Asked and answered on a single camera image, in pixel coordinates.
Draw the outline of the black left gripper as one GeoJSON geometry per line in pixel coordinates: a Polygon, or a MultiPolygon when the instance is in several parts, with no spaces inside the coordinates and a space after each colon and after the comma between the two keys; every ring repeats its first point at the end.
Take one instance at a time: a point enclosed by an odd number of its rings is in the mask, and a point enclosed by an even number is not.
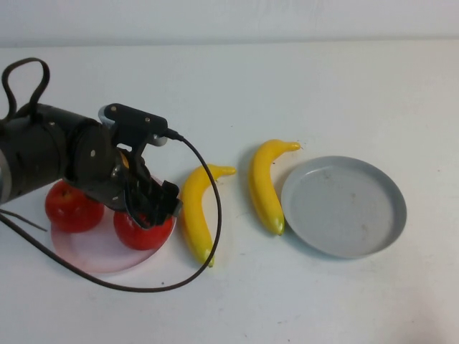
{"type": "Polygon", "coordinates": [[[141,153],[109,145],[107,148],[107,207],[127,212],[142,229],[164,217],[179,215],[182,201],[175,183],[155,181],[141,153]]]}

